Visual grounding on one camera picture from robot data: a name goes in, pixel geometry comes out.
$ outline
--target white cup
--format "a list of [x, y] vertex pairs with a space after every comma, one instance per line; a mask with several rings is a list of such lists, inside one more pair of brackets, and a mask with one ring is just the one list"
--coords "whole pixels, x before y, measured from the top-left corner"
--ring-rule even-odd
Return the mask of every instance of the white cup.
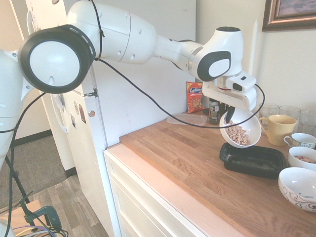
[[286, 142], [291, 147], [307, 147], [315, 148], [316, 137], [306, 134], [306, 133], [293, 133], [291, 136], [284, 137], [284, 142]]

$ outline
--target cereal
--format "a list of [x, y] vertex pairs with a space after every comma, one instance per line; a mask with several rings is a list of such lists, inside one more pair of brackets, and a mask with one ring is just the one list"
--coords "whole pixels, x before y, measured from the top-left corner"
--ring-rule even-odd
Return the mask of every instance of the cereal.
[[237, 144], [246, 146], [250, 141], [248, 140], [248, 135], [246, 134], [246, 130], [244, 130], [241, 126], [233, 126], [225, 128], [227, 135]]
[[202, 105], [202, 82], [187, 82], [188, 113], [204, 109]]
[[304, 156], [294, 156], [294, 157], [301, 160], [301, 161], [305, 161], [307, 163], [316, 164], [316, 161], [314, 161], [313, 159], [308, 158], [308, 157], [304, 157]]

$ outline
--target bowl of cereal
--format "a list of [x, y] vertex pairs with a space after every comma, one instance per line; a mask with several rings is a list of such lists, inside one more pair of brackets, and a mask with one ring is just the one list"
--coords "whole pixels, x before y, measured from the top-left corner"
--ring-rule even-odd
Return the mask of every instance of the bowl of cereal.
[[316, 213], [316, 172], [291, 167], [278, 176], [278, 187], [283, 196], [296, 207]]
[[[235, 112], [231, 118], [230, 123], [225, 123], [226, 113], [223, 114], [219, 122], [220, 127], [229, 126], [232, 124], [240, 123], [245, 121], [253, 115], [250, 111], [241, 110], [235, 108]], [[221, 133], [224, 139], [234, 147], [247, 148], [255, 145], [261, 137], [261, 126], [256, 116], [250, 120], [242, 123], [241, 125], [221, 128]]]
[[307, 147], [292, 147], [288, 151], [291, 167], [300, 167], [316, 171], [316, 150]]

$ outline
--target floor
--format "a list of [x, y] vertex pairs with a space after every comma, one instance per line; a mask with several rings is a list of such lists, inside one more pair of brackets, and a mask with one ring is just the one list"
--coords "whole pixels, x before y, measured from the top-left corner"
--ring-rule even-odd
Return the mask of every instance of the floor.
[[82, 193], [78, 176], [71, 176], [30, 196], [30, 201], [36, 199], [41, 206], [53, 206], [56, 209], [62, 228], [69, 232], [69, 237], [108, 237]]
[[[78, 176], [66, 177], [52, 136], [15, 147], [14, 169], [25, 192], [33, 191], [30, 201], [38, 199], [41, 206], [53, 206], [69, 237], [108, 237], [81, 190]], [[8, 177], [4, 163], [0, 171], [0, 213], [6, 213], [8, 206]], [[21, 198], [13, 181], [13, 203]]]
[[[25, 192], [36, 194], [67, 179], [53, 136], [16, 146], [14, 170]], [[13, 181], [13, 202], [22, 198]], [[9, 203], [9, 167], [4, 162], [0, 171], [0, 209]]]

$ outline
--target wooden floor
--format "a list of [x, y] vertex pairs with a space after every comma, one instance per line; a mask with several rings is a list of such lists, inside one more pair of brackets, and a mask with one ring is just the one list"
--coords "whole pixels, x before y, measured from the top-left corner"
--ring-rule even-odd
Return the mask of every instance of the wooden floor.
[[85, 198], [77, 176], [30, 197], [41, 206], [53, 206], [69, 237], [108, 237], [90, 204]]

